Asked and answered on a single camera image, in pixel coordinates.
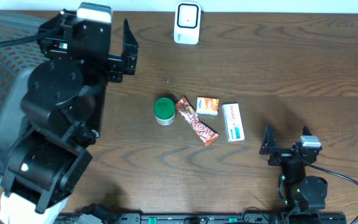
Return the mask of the white Panadol box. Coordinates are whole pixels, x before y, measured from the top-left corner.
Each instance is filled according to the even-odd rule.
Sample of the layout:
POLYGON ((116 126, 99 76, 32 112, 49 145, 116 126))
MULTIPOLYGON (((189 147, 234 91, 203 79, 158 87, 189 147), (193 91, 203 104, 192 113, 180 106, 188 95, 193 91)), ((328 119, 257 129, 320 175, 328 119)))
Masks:
POLYGON ((229 142, 245 139, 239 105, 237 103, 222 105, 227 140, 229 142))

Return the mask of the red chocolate bar wrapper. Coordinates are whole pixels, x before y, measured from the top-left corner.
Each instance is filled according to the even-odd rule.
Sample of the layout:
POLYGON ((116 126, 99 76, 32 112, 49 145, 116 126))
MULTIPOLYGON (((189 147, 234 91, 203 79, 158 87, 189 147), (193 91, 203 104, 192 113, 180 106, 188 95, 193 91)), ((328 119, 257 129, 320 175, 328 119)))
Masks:
POLYGON ((217 132, 200 121, 198 113, 185 96, 175 104, 175 108, 206 147, 210 146, 218 138, 219 134, 217 132))

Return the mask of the green lid jar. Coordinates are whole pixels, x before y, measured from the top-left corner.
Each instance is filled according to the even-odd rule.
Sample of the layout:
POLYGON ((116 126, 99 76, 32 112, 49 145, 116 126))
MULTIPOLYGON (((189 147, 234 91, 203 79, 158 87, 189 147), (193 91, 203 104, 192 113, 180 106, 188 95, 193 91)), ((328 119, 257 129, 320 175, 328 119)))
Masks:
POLYGON ((154 115, 163 126, 171 125, 175 120, 175 104, 169 98, 159 98, 154 104, 154 115))

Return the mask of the orange small box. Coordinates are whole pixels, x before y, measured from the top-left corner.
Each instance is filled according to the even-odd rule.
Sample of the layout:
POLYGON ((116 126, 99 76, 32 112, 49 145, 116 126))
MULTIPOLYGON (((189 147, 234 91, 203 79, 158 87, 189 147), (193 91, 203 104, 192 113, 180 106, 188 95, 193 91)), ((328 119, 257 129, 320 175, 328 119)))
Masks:
POLYGON ((217 116, 219 108, 219 99, 197 97, 196 101, 196 112, 203 115, 217 116))

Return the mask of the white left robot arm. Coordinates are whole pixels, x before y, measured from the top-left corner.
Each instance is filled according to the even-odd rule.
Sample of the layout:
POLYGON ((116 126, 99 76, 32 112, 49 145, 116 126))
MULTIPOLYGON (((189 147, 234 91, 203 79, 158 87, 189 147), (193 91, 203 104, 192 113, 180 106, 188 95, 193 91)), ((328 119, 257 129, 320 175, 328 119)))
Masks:
POLYGON ((5 160, 0 219, 53 223, 91 162, 109 83, 135 73, 139 45, 123 25, 122 53, 110 53, 112 15, 63 11, 39 27, 46 61, 28 76, 19 135, 5 160))

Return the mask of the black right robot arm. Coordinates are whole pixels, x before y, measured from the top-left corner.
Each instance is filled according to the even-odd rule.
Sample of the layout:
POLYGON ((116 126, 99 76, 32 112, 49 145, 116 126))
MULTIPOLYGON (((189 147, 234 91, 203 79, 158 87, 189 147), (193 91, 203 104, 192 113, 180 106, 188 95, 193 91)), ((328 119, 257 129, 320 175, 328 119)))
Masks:
POLYGON ((319 139, 305 126, 291 148, 277 146, 273 131, 265 127, 259 154, 269 156, 268 165, 281 167, 279 196, 286 207, 270 217, 270 223, 321 223, 319 211, 326 207, 328 183, 322 177, 306 175, 305 167, 316 162, 322 150, 319 139))

